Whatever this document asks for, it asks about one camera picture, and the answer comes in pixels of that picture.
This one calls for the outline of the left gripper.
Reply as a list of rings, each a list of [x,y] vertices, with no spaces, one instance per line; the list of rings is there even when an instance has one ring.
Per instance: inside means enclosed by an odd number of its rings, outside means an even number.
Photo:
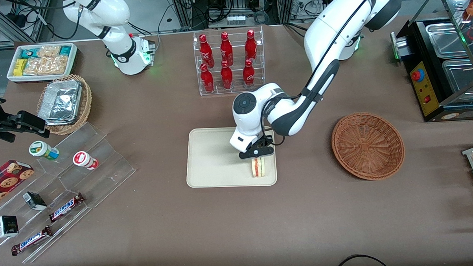
[[[272,146],[273,136],[259,131],[257,134],[246,135],[241,128],[236,127],[230,138],[232,147],[239,151],[241,160],[250,159],[251,163],[257,163],[258,159],[264,160],[274,154]]]

